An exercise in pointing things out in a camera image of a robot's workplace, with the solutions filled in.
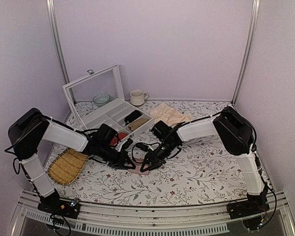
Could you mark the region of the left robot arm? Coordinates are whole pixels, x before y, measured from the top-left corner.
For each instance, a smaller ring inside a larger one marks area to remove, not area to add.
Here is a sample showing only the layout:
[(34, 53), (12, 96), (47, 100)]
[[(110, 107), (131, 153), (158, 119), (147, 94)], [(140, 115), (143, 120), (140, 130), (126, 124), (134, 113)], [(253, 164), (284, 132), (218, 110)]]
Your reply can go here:
[(55, 196), (56, 190), (38, 157), (41, 141), (60, 144), (88, 156), (98, 156), (117, 169), (136, 168), (126, 151), (132, 140), (128, 139), (116, 150), (111, 141), (118, 137), (118, 132), (104, 123), (99, 128), (79, 131), (32, 108), (14, 122), (7, 133), (11, 145), (5, 152), (16, 156), (39, 196), (45, 198), (45, 207), (52, 213), (60, 213), (63, 202)]

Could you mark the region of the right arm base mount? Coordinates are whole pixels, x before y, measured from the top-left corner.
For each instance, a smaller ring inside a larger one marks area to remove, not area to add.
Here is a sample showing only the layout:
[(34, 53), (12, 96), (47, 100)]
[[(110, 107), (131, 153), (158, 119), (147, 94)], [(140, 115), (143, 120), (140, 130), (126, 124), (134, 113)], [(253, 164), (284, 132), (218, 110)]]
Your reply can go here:
[(232, 201), (226, 206), (231, 219), (242, 218), (269, 210), (266, 194), (249, 195), (245, 201)]

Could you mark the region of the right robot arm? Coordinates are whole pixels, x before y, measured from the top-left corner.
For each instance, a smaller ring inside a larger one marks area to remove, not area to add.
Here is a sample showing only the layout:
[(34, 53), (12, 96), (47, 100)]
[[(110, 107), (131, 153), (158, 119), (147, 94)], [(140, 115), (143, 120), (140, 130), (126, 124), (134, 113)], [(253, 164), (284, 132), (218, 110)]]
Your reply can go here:
[(262, 179), (261, 165), (256, 157), (256, 131), (253, 125), (234, 108), (227, 106), (222, 111), (189, 122), (180, 122), (170, 127), (157, 122), (152, 133), (161, 142), (155, 150), (147, 151), (140, 171), (161, 167), (171, 152), (193, 139), (217, 135), (226, 151), (237, 159), (247, 185), (247, 200), (244, 210), (255, 214), (263, 205), (268, 186)]

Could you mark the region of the pink and white underwear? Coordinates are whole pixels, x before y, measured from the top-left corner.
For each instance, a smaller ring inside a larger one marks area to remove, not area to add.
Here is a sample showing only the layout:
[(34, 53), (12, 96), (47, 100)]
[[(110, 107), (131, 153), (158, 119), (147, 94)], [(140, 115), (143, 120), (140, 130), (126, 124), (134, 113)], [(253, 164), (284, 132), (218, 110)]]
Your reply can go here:
[(147, 176), (149, 174), (149, 171), (145, 171), (145, 172), (141, 172), (140, 169), (142, 167), (142, 164), (140, 164), (140, 162), (142, 162), (143, 160), (140, 159), (140, 158), (135, 158), (135, 166), (136, 168), (135, 169), (128, 169), (128, 171), (132, 174), (137, 174), (137, 175), (144, 175), (144, 176)]

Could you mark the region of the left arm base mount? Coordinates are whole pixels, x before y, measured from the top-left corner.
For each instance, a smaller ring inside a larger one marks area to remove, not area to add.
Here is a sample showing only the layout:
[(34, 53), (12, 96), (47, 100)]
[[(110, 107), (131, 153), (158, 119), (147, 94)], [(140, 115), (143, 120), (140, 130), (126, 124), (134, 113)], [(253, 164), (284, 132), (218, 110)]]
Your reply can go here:
[(39, 196), (38, 209), (43, 212), (77, 219), (81, 205), (79, 199), (62, 200), (55, 190), (47, 197)]

